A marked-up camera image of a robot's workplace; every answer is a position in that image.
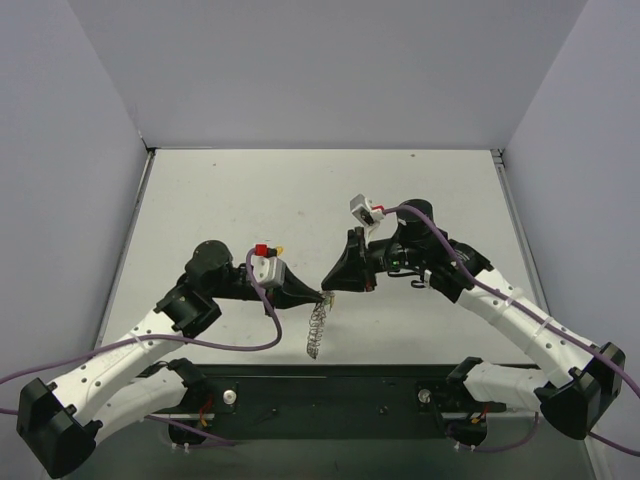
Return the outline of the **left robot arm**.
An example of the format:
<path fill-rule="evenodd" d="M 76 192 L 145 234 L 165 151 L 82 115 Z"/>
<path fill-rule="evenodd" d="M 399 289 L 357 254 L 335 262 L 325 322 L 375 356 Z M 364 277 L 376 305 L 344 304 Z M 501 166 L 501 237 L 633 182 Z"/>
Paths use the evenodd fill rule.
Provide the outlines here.
<path fill-rule="evenodd" d="M 76 470 L 98 444 L 158 410 L 193 411 L 204 402 L 206 379 L 179 359 L 155 372 L 166 355 L 197 344 L 221 315 L 218 300 L 258 301 L 270 317 L 279 309 L 323 302 L 298 279 L 279 248 L 257 244 L 234 265 L 219 240 L 198 245 L 175 286 L 118 341 L 75 362 L 50 381 L 36 377 L 20 391 L 16 429 L 47 474 Z"/>

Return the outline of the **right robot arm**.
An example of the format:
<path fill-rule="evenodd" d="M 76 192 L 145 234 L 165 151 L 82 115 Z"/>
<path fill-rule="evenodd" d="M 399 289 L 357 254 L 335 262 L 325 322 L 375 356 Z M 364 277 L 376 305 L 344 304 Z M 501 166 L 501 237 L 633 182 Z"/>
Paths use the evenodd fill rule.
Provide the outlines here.
<path fill-rule="evenodd" d="M 432 206 L 414 199 L 392 208 L 392 237 L 370 236 L 387 209 L 359 194 L 350 202 L 359 226 L 322 282 L 329 291 L 371 292 L 381 273 L 419 277 L 453 304 L 476 314 L 533 363 L 523 369 L 470 357 L 448 380 L 478 403 L 500 403 L 542 415 L 565 436 L 587 437 L 625 379 L 626 356 L 615 344 L 598 345 L 567 329 L 529 301 L 471 246 L 449 238 L 433 221 Z"/>

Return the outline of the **metal disc keyring holder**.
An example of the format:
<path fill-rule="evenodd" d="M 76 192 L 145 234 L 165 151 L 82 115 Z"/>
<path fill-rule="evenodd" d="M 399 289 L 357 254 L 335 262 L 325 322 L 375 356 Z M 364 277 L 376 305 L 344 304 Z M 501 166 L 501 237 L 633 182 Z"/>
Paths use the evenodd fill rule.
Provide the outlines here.
<path fill-rule="evenodd" d="M 323 292 L 322 301 L 318 302 L 312 310 L 308 323 L 309 328 L 306 341 L 306 353 L 312 360 L 316 360 L 319 356 L 326 319 L 333 308 L 334 302 L 334 292 Z"/>

